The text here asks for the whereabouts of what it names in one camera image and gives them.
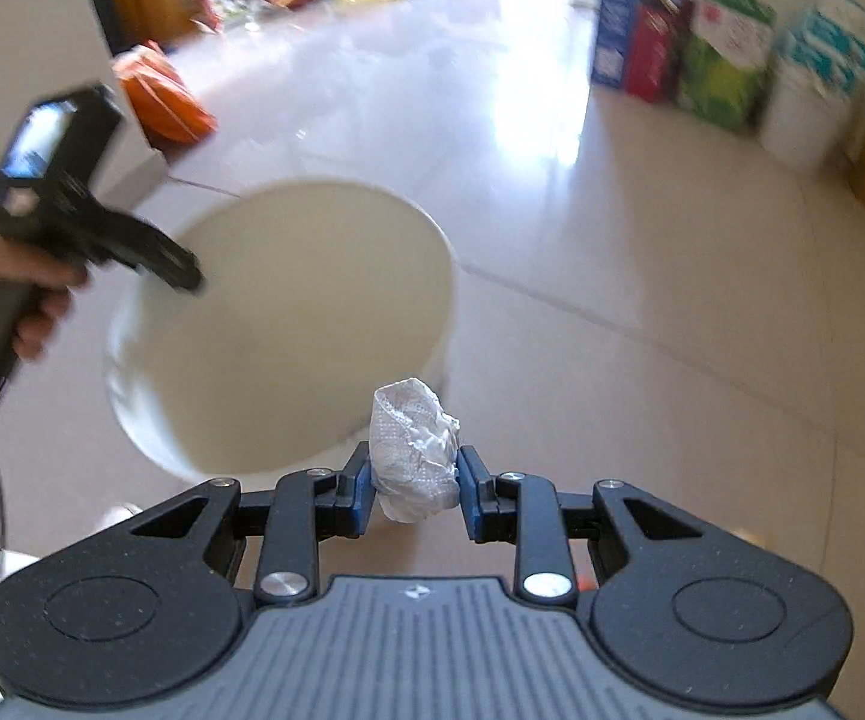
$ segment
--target red box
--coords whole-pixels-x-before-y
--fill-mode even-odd
[[[690,14],[674,16],[659,5],[640,8],[632,36],[625,90],[647,103],[669,98],[679,68],[679,49]]]

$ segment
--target blue box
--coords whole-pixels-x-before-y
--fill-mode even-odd
[[[592,82],[622,89],[640,0],[600,0],[599,23],[589,60]]]

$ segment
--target tiled floor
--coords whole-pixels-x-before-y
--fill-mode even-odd
[[[821,571],[858,623],[834,700],[865,718],[865,210],[752,141],[589,93],[591,35],[568,0],[408,0],[200,39],[175,62],[221,128],[143,211],[175,230],[303,175],[419,203],[462,266],[463,440],[564,490],[621,476]],[[100,276],[6,400],[17,548],[179,488],[104,403],[104,329],[132,278]],[[511,567],[448,515],[323,554],[335,570]]]

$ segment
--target white plastic bucket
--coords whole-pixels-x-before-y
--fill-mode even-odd
[[[257,191],[176,236],[205,290],[144,276],[119,306],[107,392],[150,459],[245,490],[339,469],[373,391],[445,381],[455,264],[422,210],[380,189],[309,180]]]
[[[842,135],[850,100],[824,95],[805,68],[779,63],[759,141],[772,156],[798,172],[816,172]]]

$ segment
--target orange bag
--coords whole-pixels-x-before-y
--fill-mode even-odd
[[[175,143],[198,143],[215,132],[215,117],[189,92],[155,43],[136,46],[117,57],[112,69],[150,135]]]

